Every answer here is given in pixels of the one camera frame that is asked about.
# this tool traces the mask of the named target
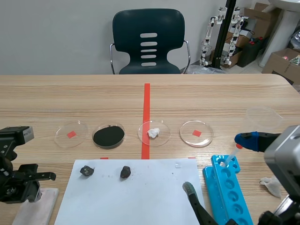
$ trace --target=wooden table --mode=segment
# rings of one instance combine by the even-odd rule
[[[299,123],[300,96],[282,77],[250,75],[41,75],[0,76],[0,127],[33,126],[35,139],[16,149],[20,164],[39,164],[40,172],[54,172],[56,181],[43,181],[42,187],[57,187],[60,195],[50,224],[54,224],[66,185],[76,159],[109,157],[141,158],[137,130],[143,120],[143,87],[151,83],[153,120],[164,120],[171,129],[168,143],[150,148],[150,158],[196,157],[206,208],[210,212],[202,169],[214,154],[229,154],[247,108],[265,105],[285,121],[280,131]],[[181,125],[192,119],[209,123],[214,131],[205,148],[185,144],[179,135]],[[80,145],[60,148],[54,142],[59,126],[81,120],[89,127],[89,137]],[[113,150],[97,148],[91,133],[98,124],[115,121],[126,130],[124,143]],[[262,177],[272,176],[262,153],[243,150],[238,155],[240,186],[253,221],[274,210],[281,199],[259,185]],[[18,204],[0,205],[0,225],[10,225]]]

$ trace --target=chair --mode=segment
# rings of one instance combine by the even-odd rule
[[[177,66],[167,60],[169,51],[187,44],[188,64],[190,51],[184,40],[185,24],[181,12],[175,9],[149,8],[118,12],[112,22],[114,44],[110,45],[111,67],[113,69],[112,47],[128,53],[130,62],[120,74],[180,74]]]

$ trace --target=black pole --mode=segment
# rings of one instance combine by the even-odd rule
[[[225,19],[223,20],[221,27],[220,27],[219,36],[217,37],[215,54],[214,54],[214,58],[212,59],[212,64],[211,64],[211,67],[214,67],[217,69],[220,69],[222,51],[224,48],[227,32],[228,32],[228,29],[229,29],[229,26],[231,23],[231,18],[233,16],[235,3],[236,3],[236,0],[227,0],[227,2],[226,2],[227,12],[226,12]]]

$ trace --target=gray wall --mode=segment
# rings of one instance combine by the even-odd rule
[[[113,16],[125,9],[174,8],[186,21],[192,62],[200,58],[209,17],[225,0],[1,0],[0,75],[111,74],[109,44]],[[248,7],[252,1],[238,0]],[[218,28],[212,39],[214,46]],[[185,46],[169,53],[183,68]],[[129,62],[115,52],[116,72]]]

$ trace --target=dark stone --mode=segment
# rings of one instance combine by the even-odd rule
[[[80,173],[83,176],[89,177],[89,176],[93,175],[94,169],[92,169],[89,166],[85,165],[83,168],[81,168]]]
[[[121,171],[120,177],[127,178],[130,176],[130,174],[131,174],[130,167],[125,165]]]

